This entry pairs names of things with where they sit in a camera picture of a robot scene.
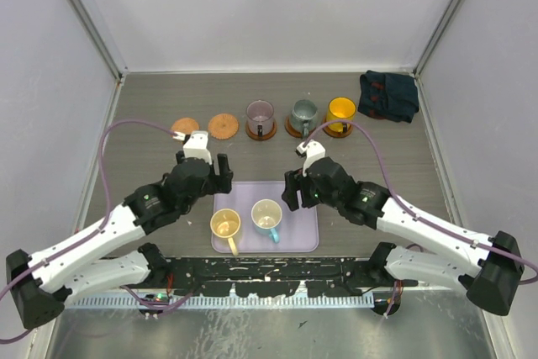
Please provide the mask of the cream yellow cup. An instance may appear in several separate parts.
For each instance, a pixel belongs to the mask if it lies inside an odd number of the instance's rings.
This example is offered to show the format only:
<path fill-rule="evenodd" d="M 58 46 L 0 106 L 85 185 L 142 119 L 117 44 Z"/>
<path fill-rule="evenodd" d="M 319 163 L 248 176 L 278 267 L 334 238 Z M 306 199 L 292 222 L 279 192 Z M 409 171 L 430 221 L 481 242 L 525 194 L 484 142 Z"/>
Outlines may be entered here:
<path fill-rule="evenodd" d="M 233 256 L 239 255 L 234 237 L 240 232 L 241 219 L 233 209 L 220 209 L 210 220 L 210 229 L 213 235 L 226 240 Z"/>

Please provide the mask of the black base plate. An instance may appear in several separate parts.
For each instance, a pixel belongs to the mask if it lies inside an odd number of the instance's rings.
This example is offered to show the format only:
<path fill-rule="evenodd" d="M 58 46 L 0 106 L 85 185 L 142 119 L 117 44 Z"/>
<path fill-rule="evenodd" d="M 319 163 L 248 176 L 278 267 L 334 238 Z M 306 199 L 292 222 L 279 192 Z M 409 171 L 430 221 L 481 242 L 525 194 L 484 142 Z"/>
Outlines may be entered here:
<path fill-rule="evenodd" d="M 351 257 L 183 257 L 129 288 L 166 288 L 180 296 L 290 297 L 305 286 L 309 298 L 361 296 L 390 288 L 394 278 L 369 261 Z"/>

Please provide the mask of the wooden coaster back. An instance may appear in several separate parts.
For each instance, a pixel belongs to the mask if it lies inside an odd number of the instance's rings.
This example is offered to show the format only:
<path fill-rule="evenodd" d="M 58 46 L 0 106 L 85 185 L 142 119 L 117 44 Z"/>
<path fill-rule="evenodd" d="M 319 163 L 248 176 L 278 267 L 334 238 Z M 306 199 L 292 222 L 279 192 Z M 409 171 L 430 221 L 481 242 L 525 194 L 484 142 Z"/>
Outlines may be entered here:
<path fill-rule="evenodd" d="M 299 132 L 294 127 L 292 127 L 289 117 L 286 118 L 285 129 L 292 137 L 302 140 L 306 140 L 314 132 L 314 130 L 312 129 L 306 135 L 303 135 L 302 132 Z"/>

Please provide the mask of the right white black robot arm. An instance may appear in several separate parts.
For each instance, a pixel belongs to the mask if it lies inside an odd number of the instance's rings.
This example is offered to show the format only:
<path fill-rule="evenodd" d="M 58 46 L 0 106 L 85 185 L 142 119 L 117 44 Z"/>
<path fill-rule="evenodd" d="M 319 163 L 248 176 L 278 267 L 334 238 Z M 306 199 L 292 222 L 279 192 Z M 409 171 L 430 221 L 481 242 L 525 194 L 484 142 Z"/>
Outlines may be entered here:
<path fill-rule="evenodd" d="M 368 260 L 372 282 L 417 281 L 450 288 L 490 314 L 509 313 L 523 275 L 516 239 L 464 230 L 412 207 L 374 182 L 356 181 L 329 157 L 284 175 L 283 202 L 290 210 L 323 204 L 352 224 L 393 234 L 424 247 L 412 251 L 378 244 Z"/>

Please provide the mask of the lilac plastic tray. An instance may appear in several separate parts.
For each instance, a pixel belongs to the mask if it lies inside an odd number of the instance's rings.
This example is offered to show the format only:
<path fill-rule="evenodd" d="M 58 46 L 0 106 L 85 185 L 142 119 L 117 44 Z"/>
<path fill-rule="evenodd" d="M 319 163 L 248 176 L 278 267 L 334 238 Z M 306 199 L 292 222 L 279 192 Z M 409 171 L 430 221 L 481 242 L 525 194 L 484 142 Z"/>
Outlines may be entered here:
<path fill-rule="evenodd" d="M 290 211 L 282 201 L 283 181 L 233 182 L 229 194 L 214 196 L 214 211 L 233 209 L 241 219 L 235 244 L 242 254 L 308 253 L 319 245 L 318 215 L 315 208 Z M 282 208 L 282 220 L 277 227 L 279 242 L 256 229 L 251 218 L 255 203 L 262 199 L 276 201 Z"/>

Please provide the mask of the dark blue folded cloth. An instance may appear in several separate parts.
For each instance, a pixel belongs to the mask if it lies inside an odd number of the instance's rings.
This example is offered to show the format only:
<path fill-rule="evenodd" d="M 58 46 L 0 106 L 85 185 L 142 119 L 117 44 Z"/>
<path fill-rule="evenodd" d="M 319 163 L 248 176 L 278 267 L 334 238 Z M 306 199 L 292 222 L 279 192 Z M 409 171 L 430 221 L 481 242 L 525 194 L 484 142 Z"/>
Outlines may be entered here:
<path fill-rule="evenodd" d="M 359 113 L 372 119 L 412 123 L 419 112 L 419 97 L 411 76 L 367 71 L 361 74 L 359 81 Z"/>

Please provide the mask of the grey green cup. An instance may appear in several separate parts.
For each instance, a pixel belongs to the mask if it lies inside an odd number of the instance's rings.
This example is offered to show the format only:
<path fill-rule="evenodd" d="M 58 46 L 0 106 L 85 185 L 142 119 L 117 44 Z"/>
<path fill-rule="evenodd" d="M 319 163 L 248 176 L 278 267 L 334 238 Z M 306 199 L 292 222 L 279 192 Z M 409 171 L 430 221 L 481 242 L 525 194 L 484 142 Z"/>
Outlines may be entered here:
<path fill-rule="evenodd" d="M 300 137 L 306 139 L 318 126 L 318 108 L 308 99 L 298 100 L 293 105 L 289 122 L 291 127 L 299 132 Z"/>

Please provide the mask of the dark wooden coaster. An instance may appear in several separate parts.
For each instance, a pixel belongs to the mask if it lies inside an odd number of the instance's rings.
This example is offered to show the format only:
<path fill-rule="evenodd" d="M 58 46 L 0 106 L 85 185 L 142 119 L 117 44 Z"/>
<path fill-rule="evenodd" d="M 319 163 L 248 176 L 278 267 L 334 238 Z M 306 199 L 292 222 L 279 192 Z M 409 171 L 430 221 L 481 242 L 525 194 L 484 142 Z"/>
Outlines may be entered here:
<path fill-rule="evenodd" d="M 256 130 L 251 130 L 251 125 L 249 122 L 245 123 L 245 132 L 248 135 L 249 138 L 256 141 L 264 141 L 269 140 L 272 138 L 276 132 L 277 132 L 277 123 L 275 121 L 272 122 L 272 127 L 269 131 L 265 132 L 265 127 L 263 124 L 257 124 Z"/>

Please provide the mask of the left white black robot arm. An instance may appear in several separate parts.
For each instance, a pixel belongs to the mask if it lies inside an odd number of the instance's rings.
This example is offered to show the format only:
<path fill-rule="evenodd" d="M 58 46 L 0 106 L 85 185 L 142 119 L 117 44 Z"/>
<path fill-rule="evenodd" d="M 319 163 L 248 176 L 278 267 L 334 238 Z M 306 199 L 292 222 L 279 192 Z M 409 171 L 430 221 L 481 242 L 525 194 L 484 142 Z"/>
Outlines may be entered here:
<path fill-rule="evenodd" d="M 68 303 L 88 293 L 139 283 L 163 286 L 168 265 L 155 245 L 145 244 L 112 261 L 104 256 L 175 223 L 200 198 L 229 193 L 232 178 L 225 154 L 208 164 L 179 152 L 171 172 L 137 188 L 101 221 L 43 251 L 9 254 L 6 291 L 23 327 L 32 330 L 50 322 Z"/>

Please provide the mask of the woven rattan coaster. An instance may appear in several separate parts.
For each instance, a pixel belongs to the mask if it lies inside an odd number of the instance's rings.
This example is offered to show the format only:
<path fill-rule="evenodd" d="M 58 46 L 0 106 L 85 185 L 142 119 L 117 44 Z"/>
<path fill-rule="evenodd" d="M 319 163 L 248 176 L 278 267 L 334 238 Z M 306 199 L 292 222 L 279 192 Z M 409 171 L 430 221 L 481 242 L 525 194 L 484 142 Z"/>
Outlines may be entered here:
<path fill-rule="evenodd" d="M 227 140 L 239 130 L 239 121 L 232 114 L 217 114 L 208 122 L 209 134 L 217 140 Z"/>
<path fill-rule="evenodd" d="M 190 135 L 193 131 L 197 131 L 199 129 L 200 127 L 198 122 L 195 119 L 189 117 L 178 119 L 171 126 L 171 131 L 181 132 L 186 135 Z"/>

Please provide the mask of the white cup blue handle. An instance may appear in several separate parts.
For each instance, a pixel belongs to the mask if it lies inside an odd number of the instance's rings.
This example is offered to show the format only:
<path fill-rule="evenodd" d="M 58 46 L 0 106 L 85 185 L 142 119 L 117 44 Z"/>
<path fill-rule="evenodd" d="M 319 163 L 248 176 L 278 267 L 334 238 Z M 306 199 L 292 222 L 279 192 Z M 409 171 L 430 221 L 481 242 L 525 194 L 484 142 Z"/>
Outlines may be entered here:
<path fill-rule="evenodd" d="M 282 221 L 282 208 L 272 199 L 262 199 L 251 209 L 251 219 L 255 229 L 276 244 L 280 242 L 278 226 Z"/>

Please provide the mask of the purple translucent cup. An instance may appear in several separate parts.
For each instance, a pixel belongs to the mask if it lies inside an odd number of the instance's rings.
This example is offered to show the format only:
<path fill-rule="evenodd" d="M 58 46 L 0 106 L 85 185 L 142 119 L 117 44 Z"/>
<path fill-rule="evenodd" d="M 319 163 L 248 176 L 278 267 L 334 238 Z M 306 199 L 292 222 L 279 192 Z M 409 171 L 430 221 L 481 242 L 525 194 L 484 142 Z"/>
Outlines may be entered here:
<path fill-rule="evenodd" d="M 251 125 L 251 130 L 256 130 L 257 124 L 263 124 L 265 132 L 272 127 L 274 118 L 274 107 L 266 100 L 256 100 L 251 102 L 246 108 L 247 122 Z"/>

